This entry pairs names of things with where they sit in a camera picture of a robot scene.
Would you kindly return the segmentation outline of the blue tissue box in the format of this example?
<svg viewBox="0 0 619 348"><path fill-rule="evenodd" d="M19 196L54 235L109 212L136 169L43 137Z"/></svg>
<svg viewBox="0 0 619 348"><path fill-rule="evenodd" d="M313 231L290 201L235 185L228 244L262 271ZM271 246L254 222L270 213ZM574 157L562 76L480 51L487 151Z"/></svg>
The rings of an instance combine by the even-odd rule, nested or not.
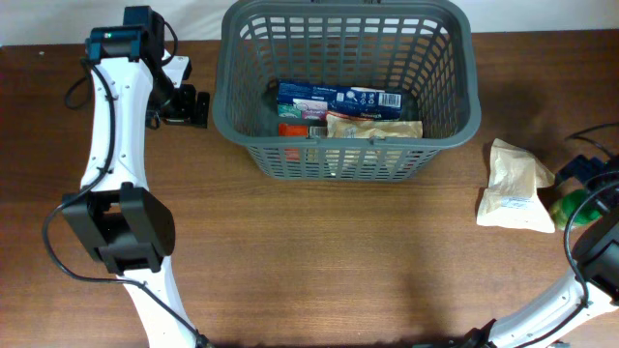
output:
<svg viewBox="0 0 619 348"><path fill-rule="evenodd" d="M392 121L402 112L402 96L365 87L319 85L281 81L278 114L283 118L325 121L327 112L350 117Z"/></svg>

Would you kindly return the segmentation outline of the orange pasta package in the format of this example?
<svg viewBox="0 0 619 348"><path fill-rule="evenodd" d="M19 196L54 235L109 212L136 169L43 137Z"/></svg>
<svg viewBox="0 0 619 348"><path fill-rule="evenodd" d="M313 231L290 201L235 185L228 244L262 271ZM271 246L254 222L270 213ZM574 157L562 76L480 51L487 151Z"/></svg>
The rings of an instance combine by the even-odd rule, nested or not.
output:
<svg viewBox="0 0 619 348"><path fill-rule="evenodd" d="M324 138L328 135L326 127L322 126L305 126L305 125L291 125L286 123L279 124L279 136L284 137L309 137L309 138ZM288 161L299 161L300 150L299 149L285 149L286 159Z"/></svg>

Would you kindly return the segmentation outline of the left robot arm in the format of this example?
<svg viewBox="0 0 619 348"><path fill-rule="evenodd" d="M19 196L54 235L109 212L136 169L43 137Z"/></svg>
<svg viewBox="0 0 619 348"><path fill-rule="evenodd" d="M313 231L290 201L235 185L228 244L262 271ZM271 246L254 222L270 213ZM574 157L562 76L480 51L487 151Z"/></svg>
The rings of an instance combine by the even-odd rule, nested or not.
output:
<svg viewBox="0 0 619 348"><path fill-rule="evenodd" d="M88 255L123 285L151 347L209 347L175 282L175 224L149 190L145 135L160 124L205 128L210 96L188 83L190 58L167 51L171 25L149 6L124 10L119 26L98 27L81 60L94 104L89 159L79 190L54 209Z"/></svg>

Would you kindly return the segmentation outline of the beige food bag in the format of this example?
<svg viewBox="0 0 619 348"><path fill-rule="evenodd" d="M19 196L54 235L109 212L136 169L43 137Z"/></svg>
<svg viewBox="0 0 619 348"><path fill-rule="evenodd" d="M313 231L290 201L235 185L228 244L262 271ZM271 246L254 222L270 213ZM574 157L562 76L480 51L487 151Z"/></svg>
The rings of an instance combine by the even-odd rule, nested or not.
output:
<svg viewBox="0 0 619 348"><path fill-rule="evenodd" d="M550 188L555 176L532 153L495 138L489 155L487 188L476 222L480 226L553 233L555 225L538 189Z"/></svg>
<svg viewBox="0 0 619 348"><path fill-rule="evenodd" d="M372 121L350 117L334 111L328 111L327 137L345 139L385 139L422 138L421 121ZM331 170L336 170L340 162L342 167L353 167L361 159L361 150L327 150L326 161Z"/></svg>

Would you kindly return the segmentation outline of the green lidded spice jar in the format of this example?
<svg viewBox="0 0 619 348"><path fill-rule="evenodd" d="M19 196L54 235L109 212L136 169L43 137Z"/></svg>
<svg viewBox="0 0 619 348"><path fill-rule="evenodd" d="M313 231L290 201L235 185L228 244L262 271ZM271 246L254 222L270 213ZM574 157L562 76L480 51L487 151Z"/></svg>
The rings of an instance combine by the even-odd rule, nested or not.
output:
<svg viewBox="0 0 619 348"><path fill-rule="evenodd" d="M572 213L583 203L587 198L588 192L584 189L577 189L567 194L563 198L555 201L550 209L549 214L554 222L557 230L564 230L568 219ZM601 217L601 213L593 206L586 206L582 208L575 216L572 224L572 228L585 226L591 222L598 220Z"/></svg>

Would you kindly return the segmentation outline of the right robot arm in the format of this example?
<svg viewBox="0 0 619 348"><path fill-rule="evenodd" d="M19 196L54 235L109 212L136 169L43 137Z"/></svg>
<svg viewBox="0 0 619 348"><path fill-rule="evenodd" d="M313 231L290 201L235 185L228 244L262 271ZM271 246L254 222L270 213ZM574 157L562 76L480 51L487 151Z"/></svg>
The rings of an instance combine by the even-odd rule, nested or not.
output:
<svg viewBox="0 0 619 348"><path fill-rule="evenodd" d="M572 178L582 188L551 208L563 229L567 273L524 308L472 329L449 347L558 347L563 335L618 309L618 157L602 162L578 156L555 182Z"/></svg>

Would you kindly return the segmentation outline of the grey plastic basket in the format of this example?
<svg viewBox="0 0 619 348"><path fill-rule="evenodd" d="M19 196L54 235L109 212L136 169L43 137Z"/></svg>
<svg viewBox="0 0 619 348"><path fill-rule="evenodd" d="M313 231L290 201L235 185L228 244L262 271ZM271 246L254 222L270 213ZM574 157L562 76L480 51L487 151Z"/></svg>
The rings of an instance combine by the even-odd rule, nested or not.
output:
<svg viewBox="0 0 619 348"><path fill-rule="evenodd" d="M449 1L239 1L213 119L276 179L408 179L481 124L469 20Z"/></svg>

